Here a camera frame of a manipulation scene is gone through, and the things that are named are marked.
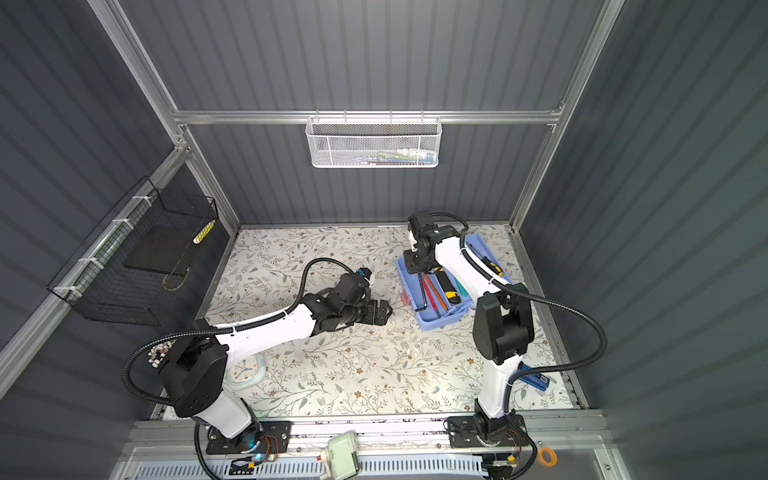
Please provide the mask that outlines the red hex key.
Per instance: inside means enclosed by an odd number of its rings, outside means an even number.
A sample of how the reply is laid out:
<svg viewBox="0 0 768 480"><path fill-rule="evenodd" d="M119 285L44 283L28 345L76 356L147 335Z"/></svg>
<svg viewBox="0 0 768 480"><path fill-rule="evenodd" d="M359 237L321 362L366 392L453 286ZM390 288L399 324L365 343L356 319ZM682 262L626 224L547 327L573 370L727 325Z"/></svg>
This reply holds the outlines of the red hex key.
<svg viewBox="0 0 768 480"><path fill-rule="evenodd" d="M437 316L440 316L440 310L438 308L438 302L437 302L438 298L437 298L437 293L434 290L434 286L431 280L426 275L423 276L423 281L425 283L427 297L432 306L432 309L434 310Z"/></svg>

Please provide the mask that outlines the yellow black utility knife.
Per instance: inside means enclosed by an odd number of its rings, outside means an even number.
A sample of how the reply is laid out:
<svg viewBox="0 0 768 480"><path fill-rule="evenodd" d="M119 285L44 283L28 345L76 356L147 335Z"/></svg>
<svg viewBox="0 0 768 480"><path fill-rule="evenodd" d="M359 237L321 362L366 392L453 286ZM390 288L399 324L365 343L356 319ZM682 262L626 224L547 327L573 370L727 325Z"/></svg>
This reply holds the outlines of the yellow black utility knife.
<svg viewBox="0 0 768 480"><path fill-rule="evenodd" d="M453 285L450 278L444 269L440 268L434 272L448 303L451 305L459 305L461 303L461 296L458 293L457 288Z"/></svg>

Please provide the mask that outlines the white blue tool box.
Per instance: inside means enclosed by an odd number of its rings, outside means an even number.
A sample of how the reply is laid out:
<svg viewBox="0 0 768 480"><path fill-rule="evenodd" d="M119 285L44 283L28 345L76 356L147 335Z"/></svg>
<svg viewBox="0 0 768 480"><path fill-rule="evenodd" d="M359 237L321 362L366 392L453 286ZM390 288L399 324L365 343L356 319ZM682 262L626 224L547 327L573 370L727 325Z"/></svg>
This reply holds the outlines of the white blue tool box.
<svg viewBox="0 0 768 480"><path fill-rule="evenodd" d="M500 333L515 313L514 301L495 283L509 283L483 241L451 226L408 232L396 261L404 292L422 331L458 322L470 309L482 332Z"/></svg>

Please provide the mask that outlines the orange pencil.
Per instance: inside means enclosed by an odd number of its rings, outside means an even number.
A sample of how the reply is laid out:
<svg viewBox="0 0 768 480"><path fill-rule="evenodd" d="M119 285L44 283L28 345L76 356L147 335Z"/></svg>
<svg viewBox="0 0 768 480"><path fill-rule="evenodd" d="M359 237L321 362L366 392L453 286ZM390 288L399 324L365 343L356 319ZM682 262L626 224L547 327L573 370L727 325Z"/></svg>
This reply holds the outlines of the orange pencil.
<svg viewBox="0 0 768 480"><path fill-rule="evenodd" d="M438 299L439 304L441 305L441 308L445 312L448 312L448 310L449 310L449 303L447 302L447 299L444 296L444 292L443 292L443 290L442 290L442 288L441 288L441 286L440 286L436 276L433 275L433 274L429 274L427 276L427 279L431 281L432 289L434 291L435 296Z"/></svg>

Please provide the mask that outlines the black hex key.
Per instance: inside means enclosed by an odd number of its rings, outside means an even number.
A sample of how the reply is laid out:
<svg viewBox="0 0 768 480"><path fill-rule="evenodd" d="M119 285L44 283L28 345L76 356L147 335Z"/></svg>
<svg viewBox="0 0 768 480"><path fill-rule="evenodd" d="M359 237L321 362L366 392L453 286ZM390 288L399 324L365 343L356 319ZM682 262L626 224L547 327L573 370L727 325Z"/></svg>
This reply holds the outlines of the black hex key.
<svg viewBox="0 0 768 480"><path fill-rule="evenodd" d="M427 292L425 289L426 287L425 287L425 282L424 282L422 273L417 274L417 282L418 282L419 291L421 294L422 305L420 307L415 308L415 312L422 312L429 307L429 301L426 295Z"/></svg>

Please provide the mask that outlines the teal utility knife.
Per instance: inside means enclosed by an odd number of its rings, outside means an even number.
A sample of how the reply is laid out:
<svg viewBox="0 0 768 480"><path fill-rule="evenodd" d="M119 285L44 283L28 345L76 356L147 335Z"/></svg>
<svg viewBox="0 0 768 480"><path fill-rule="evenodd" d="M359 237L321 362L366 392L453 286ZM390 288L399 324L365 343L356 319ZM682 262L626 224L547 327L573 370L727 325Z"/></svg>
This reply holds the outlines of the teal utility knife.
<svg viewBox="0 0 768 480"><path fill-rule="evenodd" d="M455 280L455 284L456 284L456 286L457 286L457 289L458 289L458 292L459 292L459 294L460 294L461 296L463 296L463 297L467 297L467 298L468 298L470 301L472 301L472 300L473 300L473 297L472 297L472 295L471 295L471 294L470 294L470 292L469 292L469 291L468 291L468 290L465 288L465 285L464 285L464 284L463 284L463 283L462 283L462 282L459 280L459 277L458 277L458 276L456 276L456 275L454 275L454 276L453 276L453 278L454 278L454 280Z"/></svg>

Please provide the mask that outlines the yellow black screwdriver short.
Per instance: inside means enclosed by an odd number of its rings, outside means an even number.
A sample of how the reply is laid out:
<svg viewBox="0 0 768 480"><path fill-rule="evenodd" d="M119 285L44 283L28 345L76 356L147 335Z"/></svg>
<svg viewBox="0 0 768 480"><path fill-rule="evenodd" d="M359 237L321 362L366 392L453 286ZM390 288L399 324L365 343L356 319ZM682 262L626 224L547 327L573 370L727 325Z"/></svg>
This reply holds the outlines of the yellow black screwdriver short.
<svg viewBox="0 0 768 480"><path fill-rule="evenodd" d="M496 276L503 276L504 275L503 269L495 261L493 261L491 258L489 258L488 256L483 256L481 258L481 262L490 271L492 271L494 275L496 275Z"/></svg>

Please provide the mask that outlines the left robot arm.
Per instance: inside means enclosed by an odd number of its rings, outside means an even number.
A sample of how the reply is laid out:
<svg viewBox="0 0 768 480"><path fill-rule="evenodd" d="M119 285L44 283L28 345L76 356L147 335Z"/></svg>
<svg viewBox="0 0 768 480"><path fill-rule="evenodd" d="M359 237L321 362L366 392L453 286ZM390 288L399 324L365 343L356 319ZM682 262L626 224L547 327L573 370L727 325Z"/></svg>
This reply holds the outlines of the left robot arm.
<svg viewBox="0 0 768 480"><path fill-rule="evenodd" d="M265 433L255 413L225 386L228 371L285 343L340 332L356 324L384 326L393 314L387 301L373 299L370 269L354 270L334 258L325 261L344 271L335 286L307 292L310 270L320 262L312 259L302 271L297 296L289 306L230 324L211 325L199 319L190 330L150 341L127 358L121 372L123 386L138 398L172 407L178 417L192 418L197 426L209 426L240 452L265 445ZM165 391L162 396L140 388L131 377L135 362L153 349L160 351L153 366Z"/></svg>

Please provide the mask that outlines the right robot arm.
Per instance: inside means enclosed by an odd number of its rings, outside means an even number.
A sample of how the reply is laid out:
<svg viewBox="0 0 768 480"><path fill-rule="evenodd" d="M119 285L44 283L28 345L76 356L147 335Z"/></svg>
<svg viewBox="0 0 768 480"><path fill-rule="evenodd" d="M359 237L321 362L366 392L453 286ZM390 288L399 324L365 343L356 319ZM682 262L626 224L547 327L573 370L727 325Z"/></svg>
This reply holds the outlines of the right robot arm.
<svg viewBox="0 0 768 480"><path fill-rule="evenodd" d="M472 336L485 359L483 383L475 402L474 431L495 443L514 428L511 393L524 375L575 370L600 359L608 346L604 328L590 315L545 297L531 294L521 283L503 277L496 263L478 256L467 245L469 226L445 212L417 212L408 217L409 248L404 251L412 274L443 269L462 284L475 304ZM563 310L583 321L598 336L595 351L584 359L523 371L522 356L535 337L532 303Z"/></svg>

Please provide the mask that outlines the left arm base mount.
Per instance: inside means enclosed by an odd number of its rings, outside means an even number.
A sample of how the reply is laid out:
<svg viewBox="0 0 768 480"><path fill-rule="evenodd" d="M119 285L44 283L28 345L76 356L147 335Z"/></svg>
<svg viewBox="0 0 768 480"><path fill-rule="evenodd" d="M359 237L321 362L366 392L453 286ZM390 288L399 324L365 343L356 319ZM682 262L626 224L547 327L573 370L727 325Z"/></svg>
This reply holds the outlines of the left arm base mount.
<svg viewBox="0 0 768 480"><path fill-rule="evenodd" d="M282 454L287 451L293 423L290 421L266 421L258 426L249 426L232 439L225 437L217 429L208 434L205 453L208 455L267 455Z"/></svg>

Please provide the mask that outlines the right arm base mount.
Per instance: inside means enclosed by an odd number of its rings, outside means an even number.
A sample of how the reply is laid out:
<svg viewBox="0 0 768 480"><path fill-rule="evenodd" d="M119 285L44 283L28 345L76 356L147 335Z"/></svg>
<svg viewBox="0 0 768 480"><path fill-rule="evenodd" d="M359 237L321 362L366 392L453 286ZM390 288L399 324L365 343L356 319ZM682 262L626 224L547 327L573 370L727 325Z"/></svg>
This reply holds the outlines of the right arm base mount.
<svg viewBox="0 0 768 480"><path fill-rule="evenodd" d="M485 423L472 416L451 416L443 421L449 444L454 449L508 447L519 449L528 446L523 432L527 431L520 415L512 418L493 419L492 429L485 431Z"/></svg>

